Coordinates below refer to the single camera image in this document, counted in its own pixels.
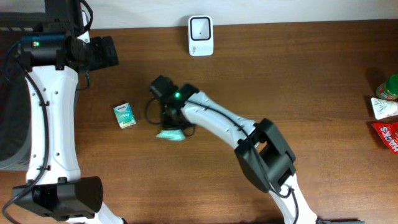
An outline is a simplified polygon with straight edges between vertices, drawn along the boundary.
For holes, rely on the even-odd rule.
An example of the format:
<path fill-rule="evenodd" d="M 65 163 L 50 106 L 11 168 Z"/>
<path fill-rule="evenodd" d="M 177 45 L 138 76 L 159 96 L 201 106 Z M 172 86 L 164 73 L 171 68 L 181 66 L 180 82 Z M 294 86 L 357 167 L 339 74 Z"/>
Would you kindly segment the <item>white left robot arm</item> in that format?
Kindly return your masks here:
<path fill-rule="evenodd" d="M 86 1 L 46 1 L 46 19 L 16 43 L 14 61 L 30 94 L 30 163 L 10 204 L 68 223 L 124 223 L 104 203 L 99 177 L 82 177 L 75 150 L 81 73 L 119 63 L 111 37 L 90 37 Z"/>

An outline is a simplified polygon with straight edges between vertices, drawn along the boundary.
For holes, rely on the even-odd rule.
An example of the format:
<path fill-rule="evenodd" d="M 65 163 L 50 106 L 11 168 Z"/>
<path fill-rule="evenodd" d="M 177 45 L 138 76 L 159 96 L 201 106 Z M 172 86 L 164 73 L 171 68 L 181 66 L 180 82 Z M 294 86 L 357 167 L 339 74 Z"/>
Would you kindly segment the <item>white cream tube gold cap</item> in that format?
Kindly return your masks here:
<path fill-rule="evenodd" d="M 371 104 L 376 119 L 397 116 L 397 102 L 371 98 Z"/>

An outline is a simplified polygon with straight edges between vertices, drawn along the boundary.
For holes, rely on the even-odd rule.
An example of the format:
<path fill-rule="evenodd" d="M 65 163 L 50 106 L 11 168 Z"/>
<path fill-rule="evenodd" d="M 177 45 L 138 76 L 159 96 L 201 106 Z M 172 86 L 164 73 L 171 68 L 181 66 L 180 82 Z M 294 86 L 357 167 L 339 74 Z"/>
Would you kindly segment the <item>green lid jar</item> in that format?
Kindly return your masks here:
<path fill-rule="evenodd" d="M 394 101 L 397 99 L 397 74 L 377 87 L 376 96 L 383 100 Z"/>

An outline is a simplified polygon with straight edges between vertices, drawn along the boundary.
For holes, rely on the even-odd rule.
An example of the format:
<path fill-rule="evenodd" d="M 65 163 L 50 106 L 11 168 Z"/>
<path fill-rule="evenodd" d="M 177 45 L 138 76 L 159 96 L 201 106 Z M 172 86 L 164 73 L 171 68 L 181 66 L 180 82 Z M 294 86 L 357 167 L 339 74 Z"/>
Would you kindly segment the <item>teal wet wipes pack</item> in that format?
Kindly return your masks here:
<path fill-rule="evenodd" d="M 156 137 L 162 139 L 168 139 L 170 141 L 183 141 L 186 139 L 183 131 L 180 129 L 161 130 L 161 132 L 157 134 Z"/>

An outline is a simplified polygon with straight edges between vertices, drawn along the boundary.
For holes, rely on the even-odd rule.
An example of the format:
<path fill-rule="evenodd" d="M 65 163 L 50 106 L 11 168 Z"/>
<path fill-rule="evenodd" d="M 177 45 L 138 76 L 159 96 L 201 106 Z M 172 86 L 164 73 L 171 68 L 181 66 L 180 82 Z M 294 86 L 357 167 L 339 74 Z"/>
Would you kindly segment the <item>red candy bag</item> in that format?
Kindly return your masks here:
<path fill-rule="evenodd" d="M 373 123 L 371 125 L 383 143 L 394 153 L 397 154 L 397 122 L 395 123 Z"/>

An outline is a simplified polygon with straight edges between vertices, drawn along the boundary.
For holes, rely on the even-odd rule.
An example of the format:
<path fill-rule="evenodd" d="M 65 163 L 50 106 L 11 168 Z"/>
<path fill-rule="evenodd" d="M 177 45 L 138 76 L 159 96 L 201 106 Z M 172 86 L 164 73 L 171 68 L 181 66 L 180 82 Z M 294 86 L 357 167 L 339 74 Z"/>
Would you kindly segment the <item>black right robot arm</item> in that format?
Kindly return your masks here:
<path fill-rule="evenodd" d="M 243 118 L 193 85 L 178 87 L 164 76 L 150 84 L 150 92 L 159 101 L 163 127 L 184 130 L 200 126 L 231 146 L 244 176 L 271 195 L 285 223 L 321 223 L 298 185 L 296 156 L 271 120 Z"/>

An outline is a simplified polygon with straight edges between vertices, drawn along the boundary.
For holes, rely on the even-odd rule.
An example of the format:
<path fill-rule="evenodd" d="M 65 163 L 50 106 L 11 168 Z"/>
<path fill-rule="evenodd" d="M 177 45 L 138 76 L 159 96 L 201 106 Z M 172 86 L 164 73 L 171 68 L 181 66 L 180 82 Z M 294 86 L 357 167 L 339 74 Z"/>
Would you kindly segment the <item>small teal tissue pack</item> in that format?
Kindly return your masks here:
<path fill-rule="evenodd" d="M 122 105 L 113 108 L 117 122 L 121 129 L 133 126 L 136 124 L 136 119 L 133 115 L 131 106 L 129 103 L 124 103 Z"/>

